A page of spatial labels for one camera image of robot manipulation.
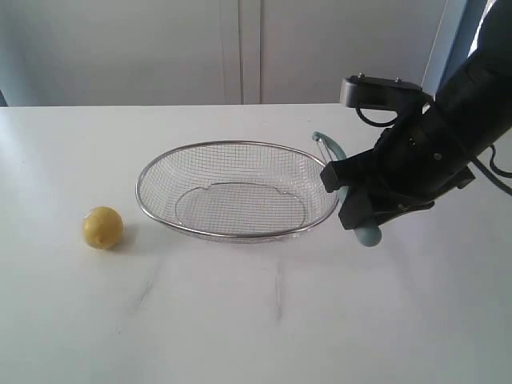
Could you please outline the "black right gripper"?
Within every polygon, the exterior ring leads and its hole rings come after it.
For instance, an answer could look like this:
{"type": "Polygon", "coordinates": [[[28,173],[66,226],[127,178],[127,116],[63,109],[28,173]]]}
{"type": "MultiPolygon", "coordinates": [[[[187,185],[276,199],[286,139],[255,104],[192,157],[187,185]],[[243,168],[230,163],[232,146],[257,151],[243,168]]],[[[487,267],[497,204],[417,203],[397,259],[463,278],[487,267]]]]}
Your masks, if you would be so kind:
{"type": "Polygon", "coordinates": [[[475,119],[467,108],[416,102],[400,111],[374,147],[329,162],[320,173],[328,193],[348,187],[338,213],[345,230],[379,226],[474,180],[475,119]]]}

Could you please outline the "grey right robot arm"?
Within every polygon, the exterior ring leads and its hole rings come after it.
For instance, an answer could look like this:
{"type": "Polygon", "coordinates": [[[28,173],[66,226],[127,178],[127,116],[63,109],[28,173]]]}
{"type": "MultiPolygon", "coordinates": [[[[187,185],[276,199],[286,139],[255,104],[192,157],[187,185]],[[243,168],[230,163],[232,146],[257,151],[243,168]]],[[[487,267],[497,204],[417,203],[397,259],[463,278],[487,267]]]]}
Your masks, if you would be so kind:
{"type": "Polygon", "coordinates": [[[395,112],[375,145],[329,162],[328,192],[346,189],[339,211],[353,230],[428,210],[437,198],[473,181],[470,165],[511,127],[511,4],[497,1],[484,18],[476,50],[435,96],[409,82],[354,75],[342,103],[395,112]]]}

